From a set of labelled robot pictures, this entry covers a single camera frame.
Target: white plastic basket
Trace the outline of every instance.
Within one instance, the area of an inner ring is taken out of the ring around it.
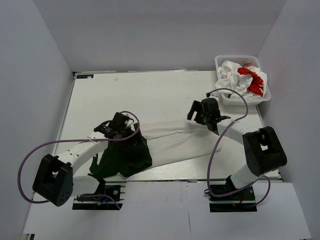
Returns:
[[[260,68],[262,71],[260,62],[258,58],[255,56],[248,56],[248,55],[219,55],[214,58],[215,61],[215,69],[218,69],[225,61],[231,61],[237,64],[240,64],[241,66],[244,65],[245,62],[253,63],[255,67]],[[221,76],[216,73],[218,80],[221,78]],[[246,99],[246,102],[249,106],[255,106],[258,105],[261,102],[269,101],[271,99],[271,93],[268,87],[268,84],[266,85],[266,92],[263,98],[258,99]],[[224,105],[229,106],[244,106],[245,103],[242,101],[242,99],[234,99],[234,98],[228,98],[226,94],[220,94],[219,100],[222,101]]]

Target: purple cable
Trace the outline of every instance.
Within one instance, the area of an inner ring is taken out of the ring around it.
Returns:
[[[19,170],[18,170],[18,189],[19,189],[19,192],[21,194],[21,196],[24,198],[24,200],[26,200],[27,202],[31,203],[31,204],[44,204],[44,203],[48,203],[49,201],[48,200],[44,200],[44,201],[34,201],[30,198],[28,198],[23,189],[22,189],[22,186],[21,186],[21,173],[22,173],[22,169],[27,161],[27,159],[31,156],[31,154],[33,154],[35,151],[37,151],[38,149],[44,147],[44,146],[47,146],[47,145],[50,145],[50,144],[60,144],[60,143],[87,143],[87,142],[91,142],[91,141],[94,141],[94,142],[105,142],[105,141],[108,141],[108,142],[120,142],[120,141],[125,141],[125,140],[128,140],[129,138],[132,138],[134,135],[136,135],[139,130],[140,130],[140,121],[139,119],[137,118],[136,115],[134,115],[132,112],[129,112],[129,111],[121,111],[120,112],[121,114],[125,113],[125,114],[130,114],[132,116],[134,116],[134,118],[136,119],[137,123],[138,123],[138,126],[137,126],[137,129],[134,133],[132,133],[130,136],[127,136],[125,138],[117,138],[117,139],[109,139],[109,138],[95,138],[95,139],[68,139],[68,140],[55,140],[55,141],[48,141],[48,142],[45,142],[37,147],[35,147],[34,149],[32,149],[25,157],[24,159],[22,160],[21,164],[20,164],[20,167],[19,167]]]
[[[207,173],[206,173],[206,183],[207,183],[207,187],[208,187],[208,190],[209,190],[210,195],[212,195],[212,196],[215,197],[215,198],[223,198],[223,197],[230,196],[230,195],[232,195],[232,194],[239,193],[239,192],[241,192],[242,190],[250,187],[250,186],[253,184],[253,182],[252,182],[252,183],[248,184],[247,186],[241,187],[241,188],[239,188],[239,189],[237,189],[237,190],[235,190],[235,191],[231,191],[231,192],[224,193],[224,194],[214,194],[214,193],[212,192],[211,188],[210,188],[210,170],[211,170],[211,164],[212,164],[214,155],[215,155],[215,153],[216,153],[216,150],[217,150],[217,148],[218,148],[218,145],[219,145],[221,139],[222,139],[223,136],[226,134],[226,132],[229,130],[229,128],[231,128],[231,127],[233,126],[233,124],[235,124],[236,121],[239,121],[239,120],[241,120],[241,119],[244,119],[244,118],[248,115],[248,113],[249,113],[249,107],[248,107],[248,104],[247,104],[246,100],[244,99],[243,96],[241,96],[238,92],[236,92],[236,91],[233,90],[233,89],[229,89],[229,88],[222,87],[222,88],[217,88],[217,89],[215,89],[215,90],[212,90],[212,91],[208,92],[208,94],[212,94],[212,93],[214,93],[214,92],[216,92],[216,91],[219,91],[219,90],[228,90],[228,91],[231,91],[231,92],[237,94],[237,95],[243,100],[243,102],[244,102],[244,105],[245,105],[245,114],[244,114],[243,116],[241,116],[241,117],[238,117],[238,118],[235,119],[234,121],[232,121],[232,122],[224,129],[224,131],[220,134],[218,140],[216,141],[216,143],[215,143],[215,145],[214,145],[214,148],[213,148],[213,151],[212,151],[212,153],[211,153],[211,156],[210,156],[210,159],[209,159],[209,163],[208,163],[208,169],[207,169]],[[265,196],[262,198],[262,200],[260,200],[259,202],[257,202],[255,205],[251,205],[250,207],[254,207],[254,206],[258,205],[259,203],[261,203],[263,200],[266,199],[267,195],[269,194],[270,186],[271,186],[270,179],[269,179],[267,176],[265,176],[265,175],[262,176],[262,177],[265,177],[265,178],[268,180],[268,183],[269,183],[268,191],[266,192],[266,194],[265,194]]]
[[[116,207],[120,210],[120,206],[119,204],[116,202],[116,200],[114,200],[112,197],[110,197],[109,195],[107,194],[82,194],[80,195],[81,197],[85,197],[85,198],[96,198],[96,197],[106,197],[108,199],[110,199],[115,205]]]

